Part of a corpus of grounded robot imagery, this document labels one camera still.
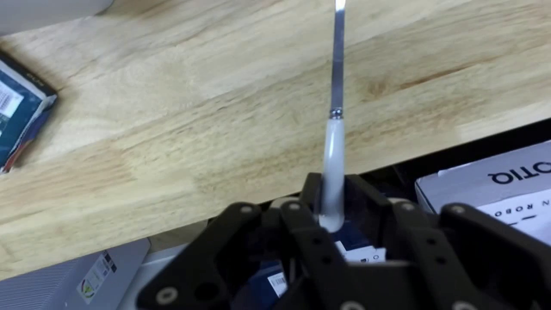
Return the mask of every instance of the black metal bracket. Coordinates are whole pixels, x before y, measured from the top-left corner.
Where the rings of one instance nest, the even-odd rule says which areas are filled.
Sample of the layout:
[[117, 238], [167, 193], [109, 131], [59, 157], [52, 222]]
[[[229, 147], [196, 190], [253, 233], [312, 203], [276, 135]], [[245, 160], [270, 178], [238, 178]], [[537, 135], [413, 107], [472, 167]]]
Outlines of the black metal bracket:
[[551, 309], [551, 250], [493, 217], [460, 203], [429, 216], [348, 176], [346, 219], [389, 259], [350, 265], [312, 214], [320, 191], [322, 176], [310, 174], [298, 203], [227, 207], [141, 291], [138, 307], [231, 309], [262, 262], [277, 259], [289, 284], [277, 310]]

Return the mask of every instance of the wooden surface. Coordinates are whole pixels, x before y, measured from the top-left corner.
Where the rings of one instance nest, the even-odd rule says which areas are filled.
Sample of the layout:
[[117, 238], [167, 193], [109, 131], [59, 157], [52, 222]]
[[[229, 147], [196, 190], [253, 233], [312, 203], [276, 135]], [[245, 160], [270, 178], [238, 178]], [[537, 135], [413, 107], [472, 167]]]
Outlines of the wooden surface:
[[[350, 0], [348, 172], [551, 116], [551, 2]], [[117, 0], [0, 38], [60, 92], [0, 179], [0, 278], [296, 191], [320, 171], [331, 0]]]

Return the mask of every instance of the white label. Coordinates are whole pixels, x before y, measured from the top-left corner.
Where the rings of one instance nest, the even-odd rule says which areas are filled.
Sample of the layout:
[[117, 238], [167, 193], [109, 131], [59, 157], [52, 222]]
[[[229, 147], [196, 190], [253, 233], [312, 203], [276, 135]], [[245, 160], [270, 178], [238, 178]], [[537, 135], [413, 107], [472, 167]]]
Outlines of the white label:
[[93, 302], [93, 298], [102, 290], [105, 279], [116, 271], [117, 267], [107, 252], [97, 259], [97, 262], [91, 265], [85, 279], [76, 288], [76, 291], [83, 296], [86, 305]]
[[0, 83], [0, 114], [10, 119], [23, 102], [23, 95]]
[[551, 234], [551, 190], [482, 205], [479, 210], [531, 236]]
[[[334, 245], [339, 248], [341, 255], [348, 264], [374, 264], [386, 260], [384, 248], [362, 247], [355, 250], [346, 250], [341, 241], [336, 241]], [[269, 276], [269, 283], [277, 296], [288, 291], [288, 281], [283, 272]]]
[[283, 272], [269, 276], [269, 283], [277, 296], [288, 291], [288, 281]]
[[341, 241], [336, 241], [336, 247], [339, 248], [345, 260], [350, 264], [374, 264], [374, 262], [386, 260], [384, 248], [362, 247], [362, 248], [346, 250]]

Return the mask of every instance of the screwdriver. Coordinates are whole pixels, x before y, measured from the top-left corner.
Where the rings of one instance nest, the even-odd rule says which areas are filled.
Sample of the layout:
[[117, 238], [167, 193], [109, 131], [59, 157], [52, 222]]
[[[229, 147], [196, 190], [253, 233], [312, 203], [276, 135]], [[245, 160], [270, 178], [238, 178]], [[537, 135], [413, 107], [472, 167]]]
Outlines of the screwdriver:
[[336, 0], [331, 109], [326, 129], [324, 190], [319, 222], [329, 233], [345, 224], [345, 12], [346, 0]]

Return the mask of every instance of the blue object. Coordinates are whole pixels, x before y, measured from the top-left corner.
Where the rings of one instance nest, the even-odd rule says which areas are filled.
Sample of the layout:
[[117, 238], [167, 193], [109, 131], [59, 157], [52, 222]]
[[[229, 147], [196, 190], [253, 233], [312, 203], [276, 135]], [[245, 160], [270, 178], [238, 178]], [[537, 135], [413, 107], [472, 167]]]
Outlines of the blue object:
[[[346, 250], [370, 247], [372, 243], [362, 234], [358, 228], [351, 222], [345, 222], [345, 226], [332, 234], [334, 241], [341, 241]], [[248, 281], [248, 293], [252, 295], [248, 300], [255, 300], [260, 310], [274, 309], [279, 296], [276, 295], [269, 278], [283, 272], [279, 262], [269, 262], [267, 267], [260, 269]]]
[[4, 83], [5, 86], [9, 86], [23, 97], [23, 102], [19, 104], [14, 116], [2, 117], [0, 123], [0, 166], [4, 166], [14, 152], [14, 147], [17, 145], [21, 135], [33, 121], [36, 110], [41, 107], [43, 100], [2, 71], [0, 83]]

